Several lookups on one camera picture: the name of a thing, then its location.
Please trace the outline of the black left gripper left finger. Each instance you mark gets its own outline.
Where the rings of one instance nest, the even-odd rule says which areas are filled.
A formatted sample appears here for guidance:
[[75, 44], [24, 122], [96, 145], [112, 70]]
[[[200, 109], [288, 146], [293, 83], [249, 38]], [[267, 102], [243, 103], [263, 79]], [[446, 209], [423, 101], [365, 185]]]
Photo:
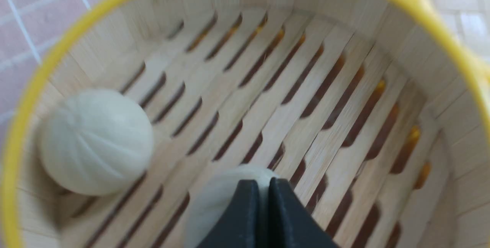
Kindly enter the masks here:
[[198, 248], [257, 248], [259, 188], [255, 180], [240, 180], [231, 202]]

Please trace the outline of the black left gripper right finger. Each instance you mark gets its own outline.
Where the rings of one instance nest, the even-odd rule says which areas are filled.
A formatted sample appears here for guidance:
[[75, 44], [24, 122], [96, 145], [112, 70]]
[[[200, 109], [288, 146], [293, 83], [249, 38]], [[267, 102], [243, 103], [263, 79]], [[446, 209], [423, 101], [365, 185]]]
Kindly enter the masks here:
[[272, 178], [268, 187], [269, 248], [337, 248], [296, 196], [288, 180]]

